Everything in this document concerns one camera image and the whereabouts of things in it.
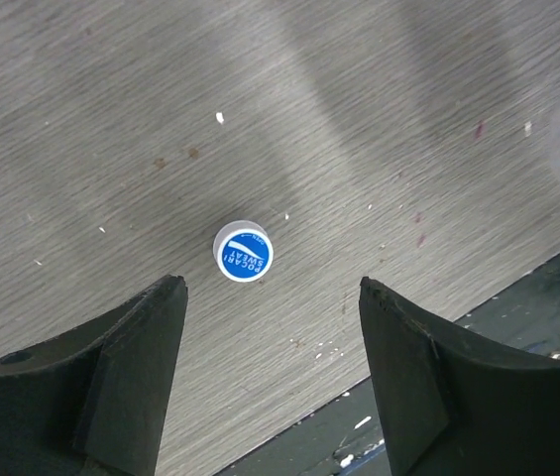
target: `red stain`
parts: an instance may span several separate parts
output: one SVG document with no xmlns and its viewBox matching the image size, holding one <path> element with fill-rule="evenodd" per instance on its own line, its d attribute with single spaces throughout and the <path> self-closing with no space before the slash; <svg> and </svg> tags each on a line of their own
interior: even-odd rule
<svg viewBox="0 0 560 476">
<path fill-rule="evenodd" d="M 480 139 L 483 132 L 485 132 L 485 121 L 480 121 L 476 128 L 476 139 Z"/>
</svg>

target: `black object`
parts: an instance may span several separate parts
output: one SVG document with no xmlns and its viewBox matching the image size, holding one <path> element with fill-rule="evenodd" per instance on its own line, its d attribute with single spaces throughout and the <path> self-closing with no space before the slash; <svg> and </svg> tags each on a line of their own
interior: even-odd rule
<svg viewBox="0 0 560 476">
<path fill-rule="evenodd" d="M 499 344 L 364 278 L 393 476 L 560 474 L 560 360 Z"/>
<path fill-rule="evenodd" d="M 0 475 L 153 475 L 187 289 L 164 277 L 0 359 Z"/>
</svg>

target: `blue circle sticker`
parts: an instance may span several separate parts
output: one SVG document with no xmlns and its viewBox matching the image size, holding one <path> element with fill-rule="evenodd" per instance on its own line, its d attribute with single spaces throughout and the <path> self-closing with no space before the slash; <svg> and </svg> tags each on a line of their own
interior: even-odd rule
<svg viewBox="0 0 560 476">
<path fill-rule="evenodd" d="M 227 273 L 240 280 L 248 280 L 262 274 L 271 251 L 264 237 L 256 233 L 238 233 L 227 241 L 222 249 L 222 264 Z"/>
</svg>

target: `white paint speck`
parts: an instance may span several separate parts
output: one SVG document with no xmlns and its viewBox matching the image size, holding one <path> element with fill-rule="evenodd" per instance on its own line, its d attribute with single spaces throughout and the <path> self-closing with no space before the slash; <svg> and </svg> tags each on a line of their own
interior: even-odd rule
<svg viewBox="0 0 560 476">
<path fill-rule="evenodd" d="M 364 424 L 366 424 L 368 421 L 370 421 L 372 419 L 371 416 L 366 416 L 365 418 L 363 418 L 361 421 L 359 421 L 357 424 L 355 424 L 355 429 L 359 429 L 361 426 L 363 426 Z"/>
<path fill-rule="evenodd" d="M 349 454 L 348 456 L 346 456 L 345 458 L 343 458 L 340 462 L 339 462 L 339 466 L 341 466 L 341 469 L 345 469 L 348 466 L 350 466 L 350 464 L 352 463 L 352 460 L 355 459 L 355 455 L 354 454 Z"/>
</svg>

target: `wood grain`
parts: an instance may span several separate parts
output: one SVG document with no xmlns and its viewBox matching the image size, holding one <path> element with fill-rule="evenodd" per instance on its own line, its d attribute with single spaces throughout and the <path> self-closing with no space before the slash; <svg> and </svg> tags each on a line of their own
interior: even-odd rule
<svg viewBox="0 0 560 476">
<path fill-rule="evenodd" d="M 0 0 L 0 355 L 185 276 L 159 474 L 212 474 L 367 376 L 362 276 L 453 319 L 560 251 L 559 94 L 551 0 Z"/>
</svg>

